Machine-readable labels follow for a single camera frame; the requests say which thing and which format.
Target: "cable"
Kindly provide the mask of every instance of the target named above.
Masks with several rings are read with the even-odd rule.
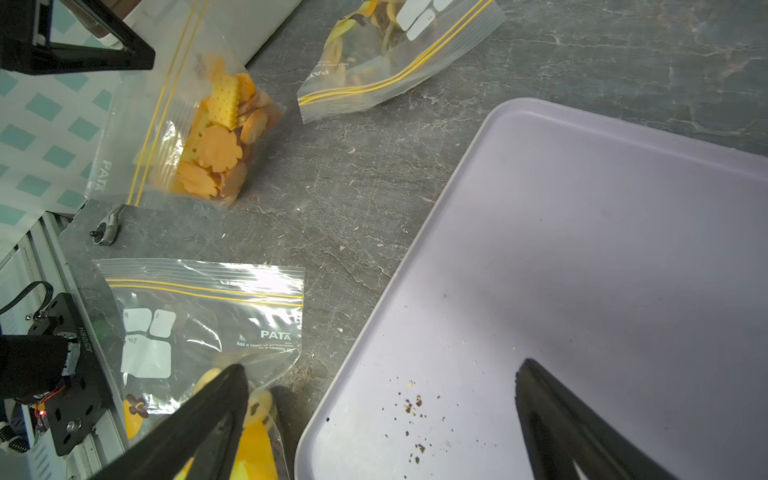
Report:
[[[7,442],[15,436],[16,434],[13,432],[10,425],[6,425],[0,429],[0,443]]]
[[[35,416],[39,419],[42,418],[42,414],[40,413],[40,404],[46,403],[48,400],[54,398],[56,395],[58,395],[61,392],[64,392],[64,389],[67,388],[66,385],[62,385],[58,387],[56,390],[50,392],[43,398],[39,399],[37,403],[35,403]]]
[[[18,436],[8,443],[8,447],[16,452],[24,453],[29,451],[29,442],[24,437]]]
[[[16,305],[16,303],[21,302],[22,299],[25,296],[27,296],[32,290],[34,290],[37,285],[42,285],[43,287],[45,287],[45,298],[43,299],[43,303],[42,305],[40,305],[40,308],[38,308],[38,311],[35,312],[35,318],[36,319],[40,318],[42,316],[43,309],[46,306],[48,306],[48,304],[53,299],[53,286],[50,283],[45,282],[43,280],[38,280],[36,282],[32,282],[29,285],[27,285],[27,287],[23,289],[22,292],[16,296],[16,298],[11,300],[11,302],[8,305],[0,309],[0,315],[9,311],[11,308],[13,308]]]

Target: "plastic tray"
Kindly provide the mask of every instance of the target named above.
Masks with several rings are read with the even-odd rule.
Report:
[[[526,357],[673,475],[760,478],[767,247],[766,158],[508,101],[310,421],[296,478],[532,478]]]

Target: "black frame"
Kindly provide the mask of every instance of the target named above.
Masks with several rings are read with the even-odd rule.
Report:
[[[29,75],[152,69],[154,49],[112,10],[100,0],[72,1],[122,42],[123,48],[51,42],[53,0],[0,0],[0,68]]]
[[[187,480],[229,480],[247,408],[248,381],[236,363],[93,480],[172,480],[192,457]]]
[[[550,372],[526,359],[515,401],[536,480],[675,480]]]

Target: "snack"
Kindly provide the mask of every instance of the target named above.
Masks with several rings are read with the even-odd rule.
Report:
[[[255,142],[283,113],[221,35],[216,2],[171,4],[154,19],[163,48],[153,68],[121,76],[113,92],[88,198],[159,210],[176,208],[176,195],[228,204],[260,150],[241,129],[262,108],[266,127],[254,118],[244,136]]]
[[[214,86],[210,90],[208,104],[210,119],[222,127],[234,130],[239,98],[240,80],[234,75],[218,74],[214,80]]]
[[[301,118],[364,111],[408,91],[504,20],[494,0],[365,0],[331,28],[297,93]]]
[[[210,61],[220,67],[215,59]],[[195,111],[168,191],[233,202],[248,174],[250,145],[282,114],[248,74],[217,71],[210,97],[201,100]]]
[[[240,132],[240,141],[244,144],[252,144],[264,134],[268,122],[266,112],[257,108],[246,120],[243,130]]]

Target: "black metal bracket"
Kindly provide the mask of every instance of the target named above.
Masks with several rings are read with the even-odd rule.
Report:
[[[247,406],[245,369],[236,363],[92,480],[171,480],[193,457],[187,480],[229,480]]]
[[[74,333],[80,343],[80,358],[74,375],[62,377],[66,388],[45,402],[56,453],[65,455],[88,436],[107,411],[111,395],[93,342],[69,293],[59,293],[48,306],[47,317],[36,321],[28,334],[57,333]]]
[[[100,0],[72,1],[122,42],[123,48],[51,42],[53,0],[0,0],[0,68],[30,75],[152,69],[154,49],[112,10]]]
[[[675,480],[533,359],[517,374],[515,401],[536,480]]]

